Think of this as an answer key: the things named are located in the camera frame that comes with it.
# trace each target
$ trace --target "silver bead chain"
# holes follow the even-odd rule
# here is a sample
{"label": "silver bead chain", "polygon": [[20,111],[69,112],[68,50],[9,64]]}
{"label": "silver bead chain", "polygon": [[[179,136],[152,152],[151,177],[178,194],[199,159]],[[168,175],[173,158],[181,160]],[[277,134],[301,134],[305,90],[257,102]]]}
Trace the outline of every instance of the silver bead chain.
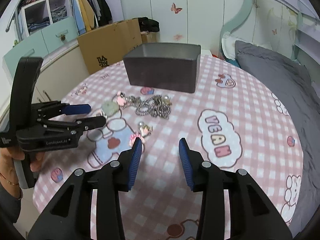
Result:
{"label": "silver bead chain", "polygon": [[152,117],[161,117],[164,119],[169,119],[171,113],[171,103],[168,98],[163,98],[162,95],[153,95],[150,98],[141,100],[140,97],[128,96],[126,97],[123,92],[120,95],[115,94],[115,97],[123,97],[127,103],[122,106],[122,109],[134,106],[136,108],[135,112],[139,116],[145,116],[150,114]]}

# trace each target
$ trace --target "yellow sweater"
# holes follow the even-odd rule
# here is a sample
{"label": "yellow sweater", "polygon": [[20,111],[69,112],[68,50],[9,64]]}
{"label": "yellow sweater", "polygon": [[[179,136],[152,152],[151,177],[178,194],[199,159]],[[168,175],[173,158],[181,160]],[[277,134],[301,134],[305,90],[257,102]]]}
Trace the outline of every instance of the yellow sweater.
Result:
{"label": "yellow sweater", "polygon": [[87,0],[79,0],[86,32],[94,28],[94,12]]}

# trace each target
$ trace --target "metal chain necklace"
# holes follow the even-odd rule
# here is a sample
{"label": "metal chain necklace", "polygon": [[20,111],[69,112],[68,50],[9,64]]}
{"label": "metal chain necklace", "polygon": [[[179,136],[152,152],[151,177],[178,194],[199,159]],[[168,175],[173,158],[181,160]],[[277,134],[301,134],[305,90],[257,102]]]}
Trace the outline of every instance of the metal chain necklace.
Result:
{"label": "metal chain necklace", "polygon": [[150,98],[141,100],[140,97],[126,97],[123,92],[118,92],[112,97],[112,100],[116,97],[118,97],[117,103],[122,109],[134,106],[136,108],[135,112],[139,116],[150,114],[152,117],[159,116],[164,119],[169,119],[172,104],[168,96],[153,95]]}

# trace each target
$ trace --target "metal rail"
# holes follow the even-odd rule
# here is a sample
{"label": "metal rail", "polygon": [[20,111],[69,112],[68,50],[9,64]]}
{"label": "metal rail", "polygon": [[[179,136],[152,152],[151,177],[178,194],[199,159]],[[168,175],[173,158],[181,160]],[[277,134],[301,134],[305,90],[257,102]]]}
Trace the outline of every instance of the metal rail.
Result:
{"label": "metal rail", "polygon": [[22,41],[22,36],[21,36],[21,32],[20,32],[20,27],[19,27],[19,19],[18,19],[18,6],[19,6],[20,2],[21,2],[21,0],[19,0],[17,2],[17,5],[15,6],[15,8],[13,10],[11,17],[10,17],[10,20],[8,22],[7,28],[5,29],[5,32],[7,33],[10,30],[10,25],[11,25],[13,19],[16,18],[15,25],[16,25],[16,29],[17,29],[17,33],[18,33],[18,39],[19,39],[19,41]]}

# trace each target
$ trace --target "mint green cabinet door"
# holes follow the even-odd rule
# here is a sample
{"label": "mint green cabinet door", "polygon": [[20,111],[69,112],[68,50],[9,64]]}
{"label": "mint green cabinet door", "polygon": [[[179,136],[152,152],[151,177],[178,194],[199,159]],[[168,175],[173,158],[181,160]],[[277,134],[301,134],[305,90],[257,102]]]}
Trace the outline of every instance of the mint green cabinet door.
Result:
{"label": "mint green cabinet door", "polygon": [[73,17],[51,24],[41,31],[49,53],[78,36],[78,29]]}
{"label": "mint green cabinet door", "polygon": [[14,46],[4,55],[4,60],[13,79],[21,57],[45,57],[48,54],[42,33],[37,31]]}

